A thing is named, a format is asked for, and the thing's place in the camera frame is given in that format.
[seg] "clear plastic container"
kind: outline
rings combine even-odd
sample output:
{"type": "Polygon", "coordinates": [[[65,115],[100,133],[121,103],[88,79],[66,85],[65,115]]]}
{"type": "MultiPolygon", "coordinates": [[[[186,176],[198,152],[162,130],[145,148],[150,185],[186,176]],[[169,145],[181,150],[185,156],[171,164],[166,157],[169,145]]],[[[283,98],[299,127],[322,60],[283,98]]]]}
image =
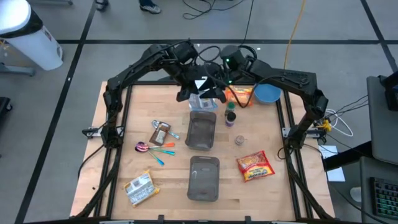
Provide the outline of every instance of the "clear plastic container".
{"type": "Polygon", "coordinates": [[[214,143],[217,115],[208,111],[191,111],[185,144],[190,149],[210,151],[214,143]]]}
{"type": "Polygon", "coordinates": [[[214,99],[201,99],[205,91],[200,91],[198,95],[191,94],[189,97],[189,108],[192,111],[214,111],[218,108],[214,99]]]}

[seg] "shoe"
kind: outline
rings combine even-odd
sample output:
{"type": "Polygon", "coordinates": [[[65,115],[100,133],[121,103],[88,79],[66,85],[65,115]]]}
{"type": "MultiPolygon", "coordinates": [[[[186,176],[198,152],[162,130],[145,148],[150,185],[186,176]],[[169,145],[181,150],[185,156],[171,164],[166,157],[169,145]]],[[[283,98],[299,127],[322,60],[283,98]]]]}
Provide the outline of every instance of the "shoe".
{"type": "Polygon", "coordinates": [[[151,13],[151,14],[159,14],[160,12],[162,12],[162,10],[160,9],[160,7],[159,6],[157,6],[156,4],[151,4],[151,5],[148,5],[148,6],[139,6],[139,8],[142,10],[142,11],[146,11],[146,12],[149,12],[149,13],[151,13]]]}

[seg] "wooden tabletop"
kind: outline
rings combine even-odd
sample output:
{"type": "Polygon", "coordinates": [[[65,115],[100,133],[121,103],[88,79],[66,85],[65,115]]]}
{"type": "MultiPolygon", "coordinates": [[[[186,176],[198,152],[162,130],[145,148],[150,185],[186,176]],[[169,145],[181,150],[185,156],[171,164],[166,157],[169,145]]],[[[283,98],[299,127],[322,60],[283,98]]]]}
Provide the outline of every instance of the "wooden tabletop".
{"type": "MultiPolygon", "coordinates": [[[[101,86],[93,126],[104,123],[106,108],[101,86]]],[[[285,161],[277,158],[282,147],[280,126],[276,105],[260,105],[256,102],[249,108],[236,108],[237,118],[232,128],[224,124],[225,105],[218,102],[215,143],[209,152],[191,150],[185,145],[189,113],[188,101],[178,103],[175,97],[180,87],[173,85],[133,86],[126,135],[116,187],[112,219],[156,220],[165,215],[166,220],[295,220],[289,178],[285,161]],[[172,131],[181,138],[176,140],[168,135],[165,142],[175,142],[175,156],[160,152],[156,155],[165,162],[161,167],[147,153],[134,150],[138,141],[149,142],[154,132],[151,121],[157,119],[172,125],[172,131]],[[242,146],[234,143],[236,136],[246,140],[242,146]],[[275,174],[244,182],[238,169],[237,158],[264,150],[275,174]],[[215,202],[197,202],[188,199],[188,179],[192,156],[213,156],[220,160],[220,189],[215,202]],[[133,208],[123,186],[149,169],[159,194],[133,208]]],[[[298,123],[305,111],[302,100],[290,96],[294,118],[298,123]]],[[[282,100],[284,118],[289,126],[285,104],[282,100]]],[[[318,147],[316,140],[308,139],[307,144],[318,147]]],[[[85,158],[102,145],[101,138],[90,139],[85,158]]],[[[76,215],[87,204],[98,188],[104,161],[102,150],[90,159],[81,171],[71,215],[76,215]]],[[[302,159],[307,176],[308,188],[319,204],[334,216],[326,175],[323,171],[320,153],[310,147],[302,149],[302,159]]],[[[299,188],[300,209],[305,217],[302,194],[299,188]]],[[[104,194],[101,214],[105,214],[108,192],[104,194]]]]}

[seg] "red snack bag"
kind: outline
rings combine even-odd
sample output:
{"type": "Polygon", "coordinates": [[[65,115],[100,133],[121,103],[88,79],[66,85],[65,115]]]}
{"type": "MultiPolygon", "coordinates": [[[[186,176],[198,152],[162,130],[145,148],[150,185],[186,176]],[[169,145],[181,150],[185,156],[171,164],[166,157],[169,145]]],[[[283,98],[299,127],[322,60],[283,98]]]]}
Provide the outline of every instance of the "red snack bag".
{"type": "Polygon", "coordinates": [[[236,161],[238,162],[239,170],[242,172],[245,182],[256,177],[265,177],[275,174],[264,151],[259,151],[236,159],[236,161]]]}
{"type": "MultiPolygon", "coordinates": [[[[248,100],[250,98],[250,94],[253,91],[253,88],[241,88],[241,87],[236,87],[230,85],[231,89],[235,92],[236,96],[239,99],[239,102],[241,102],[242,105],[245,105],[248,103],[248,100]]],[[[232,94],[232,91],[229,90],[229,88],[226,89],[225,91],[225,97],[226,101],[232,101],[234,103],[237,103],[235,96],[232,94]]],[[[249,106],[253,105],[253,97],[250,99],[249,106]]]]}

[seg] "gray floor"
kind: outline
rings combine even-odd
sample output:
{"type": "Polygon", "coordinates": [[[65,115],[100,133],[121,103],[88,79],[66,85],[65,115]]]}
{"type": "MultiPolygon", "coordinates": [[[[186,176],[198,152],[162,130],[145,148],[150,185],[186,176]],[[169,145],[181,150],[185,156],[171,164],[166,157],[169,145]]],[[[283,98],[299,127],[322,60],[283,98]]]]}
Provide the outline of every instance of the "gray floor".
{"type": "MultiPolygon", "coordinates": [[[[33,9],[58,40],[80,38],[92,0],[75,0],[66,4],[32,3],[33,9]]],[[[203,8],[203,3],[188,1],[203,8]]],[[[193,12],[181,1],[160,1],[159,15],[141,12],[137,1],[111,1],[109,10],[95,12],[87,39],[156,40],[156,39],[242,39],[247,24],[250,1],[229,11],[213,11],[193,21],[182,19],[183,12],[193,12]]],[[[385,39],[398,39],[393,0],[368,0],[385,39]]],[[[231,4],[219,0],[216,7],[231,4]]],[[[255,0],[248,39],[288,39],[300,10],[300,1],[255,0]]],[[[360,1],[308,0],[295,39],[377,40],[360,1]]],[[[86,138],[83,128],[91,124],[100,83],[115,76],[127,65],[141,57],[148,45],[86,44],[63,107],[29,207],[25,222],[67,218],[76,187],[76,172],[82,161],[86,138]]],[[[207,45],[201,44],[198,49],[207,45]]],[[[259,57],[273,67],[282,67],[286,45],[252,44],[260,48],[259,57]]],[[[65,51],[62,67],[45,72],[37,68],[34,77],[0,75],[0,96],[12,98],[14,110],[0,129],[0,217],[2,223],[13,223],[24,196],[55,106],[65,82],[76,45],[62,45],[65,51]]],[[[398,45],[389,46],[398,57],[398,45]]],[[[30,60],[8,53],[0,61],[8,65],[31,65],[30,60]]],[[[329,108],[338,109],[366,95],[366,77],[389,75],[392,70],[380,45],[293,45],[288,68],[315,72],[318,86],[330,100],[329,108]]],[[[145,80],[157,80],[164,72],[150,73],[145,80]]],[[[354,131],[348,138],[340,133],[331,135],[349,146],[370,140],[368,109],[346,113],[345,121],[354,131]]],[[[336,144],[339,151],[346,148],[336,144]]],[[[348,195],[359,182],[359,165],[343,168],[345,183],[331,183],[348,195]]],[[[346,221],[360,219],[359,212],[331,190],[336,216],[346,221]]]]}

